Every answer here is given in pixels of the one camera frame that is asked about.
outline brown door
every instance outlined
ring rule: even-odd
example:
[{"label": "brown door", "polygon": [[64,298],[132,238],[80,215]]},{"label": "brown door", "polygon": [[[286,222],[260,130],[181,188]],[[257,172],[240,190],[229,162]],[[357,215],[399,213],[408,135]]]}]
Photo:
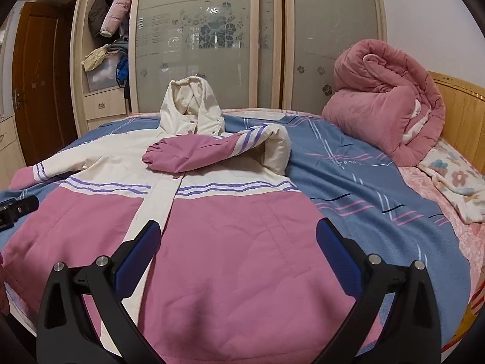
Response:
[{"label": "brown door", "polygon": [[27,165],[77,138],[69,87],[70,9],[23,6],[12,65],[15,121]]}]

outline blue gripper pad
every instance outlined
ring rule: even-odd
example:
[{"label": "blue gripper pad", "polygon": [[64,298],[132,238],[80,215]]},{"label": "blue gripper pad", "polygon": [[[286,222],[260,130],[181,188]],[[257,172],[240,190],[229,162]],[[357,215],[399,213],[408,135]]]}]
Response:
[{"label": "blue gripper pad", "polygon": [[127,298],[133,294],[161,241],[160,226],[157,222],[150,220],[130,242],[133,248],[113,276],[113,288],[118,299]]},{"label": "blue gripper pad", "polygon": [[317,223],[317,242],[346,295],[359,298],[363,292],[362,271],[327,218]]}]

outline human hand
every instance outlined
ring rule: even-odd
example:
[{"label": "human hand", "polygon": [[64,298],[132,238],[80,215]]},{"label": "human hand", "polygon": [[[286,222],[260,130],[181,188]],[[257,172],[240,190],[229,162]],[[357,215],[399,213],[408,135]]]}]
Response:
[{"label": "human hand", "polygon": [[0,312],[3,315],[8,315],[10,313],[10,305],[8,304],[7,291],[5,289],[5,283],[3,280],[3,257],[0,253]]}]

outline wardrobe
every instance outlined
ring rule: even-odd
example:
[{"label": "wardrobe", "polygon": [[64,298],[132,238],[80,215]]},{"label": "wardrobe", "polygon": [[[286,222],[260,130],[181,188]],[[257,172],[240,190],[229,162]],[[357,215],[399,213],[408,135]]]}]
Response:
[{"label": "wardrobe", "polygon": [[89,33],[94,0],[77,0],[71,93],[78,134],[130,113],[159,111],[170,80],[206,78],[223,109],[320,114],[333,64],[366,38],[386,38],[382,0],[132,0],[130,107],[123,89],[89,92],[81,61],[102,46]]}]

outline glass panel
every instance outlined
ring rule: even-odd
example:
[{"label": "glass panel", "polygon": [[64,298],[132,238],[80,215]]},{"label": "glass panel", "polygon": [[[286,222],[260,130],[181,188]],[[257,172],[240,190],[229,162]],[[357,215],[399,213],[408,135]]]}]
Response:
[{"label": "glass panel", "polygon": [[259,0],[258,108],[271,108],[273,79],[273,0]]},{"label": "glass panel", "polygon": [[221,108],[247,108],[250,0],[139,0],[140,112],[160,109],[168,83],[206,78]]},{"label": "glass panel", "polygon": [[295,0],[292,109],[320,115],[335,91],[336,58],[378,38],[375,0]]}]

